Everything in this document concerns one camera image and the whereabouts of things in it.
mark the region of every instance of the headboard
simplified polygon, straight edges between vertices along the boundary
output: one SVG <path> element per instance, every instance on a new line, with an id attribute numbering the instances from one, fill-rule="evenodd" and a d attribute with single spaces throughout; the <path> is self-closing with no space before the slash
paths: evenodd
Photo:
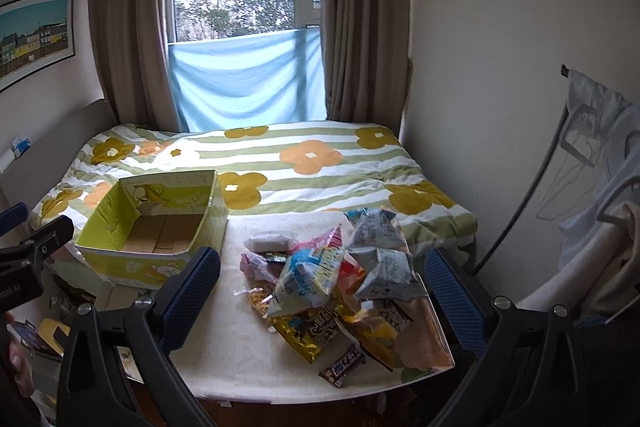
<path id="1" fill-rule="evenodd" d="M 0 176 L 9 205 L 24 202 L 29 210 L 65 175 L 78 151 L 97 134 L 115 125 L 104 99 L 65 118 L 42 136 Z"/>

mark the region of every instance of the sky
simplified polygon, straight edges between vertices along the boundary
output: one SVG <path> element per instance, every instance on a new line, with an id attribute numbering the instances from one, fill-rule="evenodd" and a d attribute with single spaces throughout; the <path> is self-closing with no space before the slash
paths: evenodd
<path id="1" fill-rule="evenodd" d="M 66 20 L 67 0 L 46 1 L 0 15 L 0 40 L 12 33 L 28 35 L 45 24 Z"/>

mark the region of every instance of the bedspread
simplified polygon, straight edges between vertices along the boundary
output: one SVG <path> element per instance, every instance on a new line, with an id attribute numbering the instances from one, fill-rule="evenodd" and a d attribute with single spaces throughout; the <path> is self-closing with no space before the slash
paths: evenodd
<path id="1" fill-rule="evenodd" d="M 31 224 L 64 214 L 77 237 L 117 179 L 190 169 L 219 172 L 230 216 L 387 206 L 413 251 L 467 245 L 478 226 L 425 179 L 390 130 L 333 121 L 175 135 L 116 126 L 82 147 Z"/>

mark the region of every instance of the white package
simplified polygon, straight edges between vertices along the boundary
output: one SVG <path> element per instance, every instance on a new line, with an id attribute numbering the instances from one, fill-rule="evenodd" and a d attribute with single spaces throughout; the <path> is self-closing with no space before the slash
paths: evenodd
<path id="1" fill-rule="evenodd" d="M 244 242 L 247 250 L 255 253 L 287 252 L 298 244 L 295 232 L 260 232 Z"/>

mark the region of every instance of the screw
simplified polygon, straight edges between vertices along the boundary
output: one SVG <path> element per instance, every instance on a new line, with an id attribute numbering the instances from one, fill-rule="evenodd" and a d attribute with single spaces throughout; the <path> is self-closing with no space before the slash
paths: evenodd
<path id="1" fill-rule="evenodd" d="M 144 310 L 145 308 L 149 308 L 149 306 L 151 306 L 153 302 L 154 300 L 151 297 L 149 297 L 149 295 L 141 295 L 136 299 L 136 301 L 134 302 L 134 305 L 139 310 Z"/>
<path id="2" fill-rule="evenodd" d="M 78 315 L 88 315 L 91 312 L 92 308 L 93 307 L 88 302 L 82 303 L 78 306 Z"/>
<path id="3" fill-rule="evenodd" d="M 498 296 L 494 299 L 494 305 L 501 310 L 508 310 L 511 307 L 511 301 L 507 297 Z"/>
<path id="4" fill-rule="evenodd" d="M 554 313 L 558 316 L 558 317 L 566 317 L 569 312 L 567 311 L 567 309 L 562 306 L 562 304 L 556 304 L 554 306 Z"/>

